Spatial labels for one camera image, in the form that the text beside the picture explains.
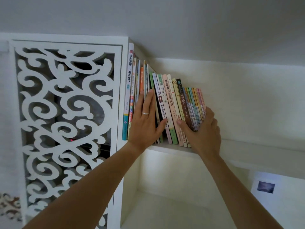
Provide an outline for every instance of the forearm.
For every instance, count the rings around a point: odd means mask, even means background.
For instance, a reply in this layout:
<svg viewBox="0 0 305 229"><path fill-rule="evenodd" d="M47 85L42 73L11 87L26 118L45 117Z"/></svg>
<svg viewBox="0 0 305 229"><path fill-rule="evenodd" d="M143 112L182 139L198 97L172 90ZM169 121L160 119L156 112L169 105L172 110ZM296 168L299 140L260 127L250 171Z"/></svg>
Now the forearm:
<svg viewBox="0 0 305 229"><path fill-rule="evenodd" d="M140 151L127 143L51 203L25 228L95 228Z"/></svg>
<svg viewBox="0 0 305 229"><path fill-rule="evenodd" d="M203 158L238 229L282 229L218 155Z"/></svg>

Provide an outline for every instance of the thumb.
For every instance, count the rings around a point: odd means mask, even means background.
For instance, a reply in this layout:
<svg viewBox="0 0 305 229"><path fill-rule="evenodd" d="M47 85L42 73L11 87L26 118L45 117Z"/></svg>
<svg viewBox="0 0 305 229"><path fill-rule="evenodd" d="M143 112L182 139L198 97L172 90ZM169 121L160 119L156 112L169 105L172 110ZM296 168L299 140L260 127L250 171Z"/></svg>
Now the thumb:
<svg viewBox="0 0 305 229"><path fill-rule="evenodd" d="M162 132L164 131L166 123L167 123L167 119L163 119L161 120L159 126L156 128L156 133L158 135L158 138L161 136Z"/></svg>
<svg viewBox="0 0 305 229"><path fill-rule="evenodd" d="M190 137L194 133L183 120L177 120L177 124L181 130L185 133L186 137Z"/></svg>

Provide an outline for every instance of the picture on wall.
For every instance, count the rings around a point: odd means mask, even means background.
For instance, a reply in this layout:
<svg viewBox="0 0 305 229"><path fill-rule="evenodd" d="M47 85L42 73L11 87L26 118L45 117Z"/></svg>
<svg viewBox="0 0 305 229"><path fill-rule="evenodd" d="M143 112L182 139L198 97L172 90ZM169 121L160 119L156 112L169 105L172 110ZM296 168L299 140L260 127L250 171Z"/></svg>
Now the picture on wall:
<svg viewBox="0 0 305 229"><path fill-rule="evenodd" d="M275 184L259 181L257 190L273 194L274 187L275 187Z"/></svg>

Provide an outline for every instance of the hand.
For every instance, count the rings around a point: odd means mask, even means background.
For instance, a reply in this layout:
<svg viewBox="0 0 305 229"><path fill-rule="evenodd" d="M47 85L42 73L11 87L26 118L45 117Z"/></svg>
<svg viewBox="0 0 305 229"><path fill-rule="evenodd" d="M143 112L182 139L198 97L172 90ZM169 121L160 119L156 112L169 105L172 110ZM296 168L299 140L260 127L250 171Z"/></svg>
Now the hand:
<svg viewBox="0 0 305 229"><path fill-rule="evenodd" d="M144 92L142 91L135 106L128 143L132 144L139 153L143 153L148 146L151 146L165 129L167 119L163 119L156 128L155 99L155 92L150 89L144 101ZM149 112L149 115L144 115L142 112Z"/></svg>
<svg viewBox="0 0 305 229"><path fill-rule="evenodd" d="M199 154L204 162L207 159L220 157L220 128L210 108L207 107L206 118L200 125L198 132L193 132L184 121L178 120L177 123L191 143L193 150Z"/></svg>

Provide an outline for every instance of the white decorative panel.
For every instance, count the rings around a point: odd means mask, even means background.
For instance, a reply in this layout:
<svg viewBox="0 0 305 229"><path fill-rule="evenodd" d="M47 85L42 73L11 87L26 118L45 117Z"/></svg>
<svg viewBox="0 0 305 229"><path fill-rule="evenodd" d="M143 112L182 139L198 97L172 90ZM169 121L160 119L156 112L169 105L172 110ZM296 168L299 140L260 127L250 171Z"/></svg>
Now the white decorative panel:
<svg viewBox="0 0 305 229"><path fill-rule="evenodd" d="M27 198L21 204L35 216L116 151L121 46L13 45Z"/></svg>

